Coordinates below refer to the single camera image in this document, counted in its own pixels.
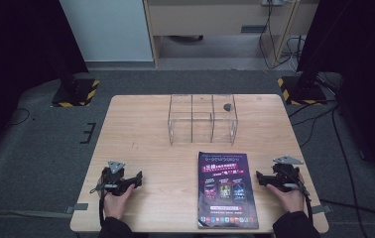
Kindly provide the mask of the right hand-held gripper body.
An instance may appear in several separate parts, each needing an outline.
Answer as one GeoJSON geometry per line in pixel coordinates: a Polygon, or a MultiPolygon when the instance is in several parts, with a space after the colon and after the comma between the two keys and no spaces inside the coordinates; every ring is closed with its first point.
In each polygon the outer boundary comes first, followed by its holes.
{"type": "Polygon", "coordinates": [[[270,184],[282,192],[291,191],[292,189],[301,189],[303,184],[300,181],[300,169],[298,165],[304,162],[291,156],[283,156],[273,160],[273,175],[265,178],[264,185],[270,184]]]}

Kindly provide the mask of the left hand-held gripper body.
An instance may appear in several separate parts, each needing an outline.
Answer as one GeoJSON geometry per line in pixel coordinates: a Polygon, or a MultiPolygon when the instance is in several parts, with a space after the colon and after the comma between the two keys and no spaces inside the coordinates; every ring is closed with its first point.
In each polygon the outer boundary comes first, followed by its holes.
{"type": "Polygon", "coordinates": [[[101,172],[100,183],[90,193],[105,190],[120,196],[131,184],[136,184],[136,178],[124,178],[125,164],[109,161],[108,166],[101,172]]]}

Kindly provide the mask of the person's right hand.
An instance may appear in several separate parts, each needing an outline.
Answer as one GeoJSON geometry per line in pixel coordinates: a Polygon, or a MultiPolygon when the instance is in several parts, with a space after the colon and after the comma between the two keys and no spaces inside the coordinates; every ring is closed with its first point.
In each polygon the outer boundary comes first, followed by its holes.
{"type": "Polygon", "coordinates": [[[293,213],[304,210],[305,199],[298,189],[283,192],[269,183],[266,188],[280,200],[281,206],[286,212],[293,213]]]}

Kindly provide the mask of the person's left hand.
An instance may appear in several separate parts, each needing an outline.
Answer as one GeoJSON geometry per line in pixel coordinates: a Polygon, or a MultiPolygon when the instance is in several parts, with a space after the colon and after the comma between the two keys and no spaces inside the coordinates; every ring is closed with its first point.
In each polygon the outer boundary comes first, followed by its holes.
{"type": "Polygon", "coordinates": [[[119,196],[107,193],[104,197],[105,216],[121,219],[125,213],[128,200],[132,195],[134,188],[135,185],[131,184],[127,190],[119,196]]]}

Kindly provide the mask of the dark purple magazine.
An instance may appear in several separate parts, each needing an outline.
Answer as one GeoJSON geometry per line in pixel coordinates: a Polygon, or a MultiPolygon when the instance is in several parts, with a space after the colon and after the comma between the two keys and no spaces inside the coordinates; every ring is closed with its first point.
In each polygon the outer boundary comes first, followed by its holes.
{"type": "Polygon", "coordinates": [[[258,229],[246,154],[198,153],[198,227],[258,229]]]}

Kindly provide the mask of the clear acrylic organizer box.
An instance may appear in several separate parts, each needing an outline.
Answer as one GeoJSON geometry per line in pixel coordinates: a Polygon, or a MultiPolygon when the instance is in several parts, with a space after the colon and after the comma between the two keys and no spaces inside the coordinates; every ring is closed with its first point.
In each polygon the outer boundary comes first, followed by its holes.
{"type": "Polygon", "coordinates": [[[238,128],[233,94],[173,94],[170,98],[168,130],[170,144],[233,144],[238,128]],[[232,110],[223,109],[226,103],[232,110]]]}

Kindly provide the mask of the striped black stand base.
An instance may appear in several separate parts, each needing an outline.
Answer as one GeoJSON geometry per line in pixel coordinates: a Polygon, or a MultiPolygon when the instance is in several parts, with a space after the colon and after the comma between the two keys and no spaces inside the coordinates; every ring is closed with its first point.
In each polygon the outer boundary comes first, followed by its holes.
{"type": "Polygon", "coordinates": [[[277,82],[288,105],[324,104],[326,101],[318,85],[302,82],[299,76],[282,76],[277,82]]]}
{"type": "Polygon", "coordinates": [[[87,106],[98,87],[99,81],[96,79],[77,79],[76,87],[66,88],[61,84],[52,99],[53,107],[73,107],[87,106]]]}

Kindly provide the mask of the black stand pole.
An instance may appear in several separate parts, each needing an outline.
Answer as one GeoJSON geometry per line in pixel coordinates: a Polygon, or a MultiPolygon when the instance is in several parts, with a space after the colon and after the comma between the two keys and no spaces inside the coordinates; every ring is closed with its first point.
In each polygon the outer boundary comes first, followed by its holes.
{"type": "Polygon", "coordinates": [[[68,69],[63,55],[50,35],[45,35],[45,41],[49,62],[58,77],[61,79],[64,91],[76,95],[78,93],[78,84],[68,69]]]}
{"type": "Polygon", "coordinates": [[[319,0],[299,61],[299,90],[315,88],[316,76],[334,52],[334,39],[339,36],[341,20],[351,3],[352,0],[319,0]]]}

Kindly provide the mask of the dark curtain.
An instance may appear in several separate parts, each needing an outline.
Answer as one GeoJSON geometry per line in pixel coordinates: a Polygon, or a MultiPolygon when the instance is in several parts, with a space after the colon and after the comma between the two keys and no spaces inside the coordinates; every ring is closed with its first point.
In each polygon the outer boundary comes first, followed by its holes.
{"type": "Polygon", "coordinates": [[[0,135],[26,90],[59,77],[40,33],[70,72],[87,71],[60,0],[0,0],[0,135]]]}
{"type": "Polygon", "coordinates": [[[375,161],[375,0],[352,0],[334,52],[320,72],[343,77],[338,96],[350,116],[365,158],[375,161]]]}

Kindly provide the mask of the white panel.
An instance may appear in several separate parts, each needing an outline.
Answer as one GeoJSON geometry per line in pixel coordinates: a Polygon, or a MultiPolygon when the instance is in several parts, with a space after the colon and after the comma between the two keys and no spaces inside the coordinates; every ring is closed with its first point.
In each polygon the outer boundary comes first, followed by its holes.
{"type": "Polygon", "coordinates": [[[143,0],[60,0],[85,61],[152,61],[143,0]]]}

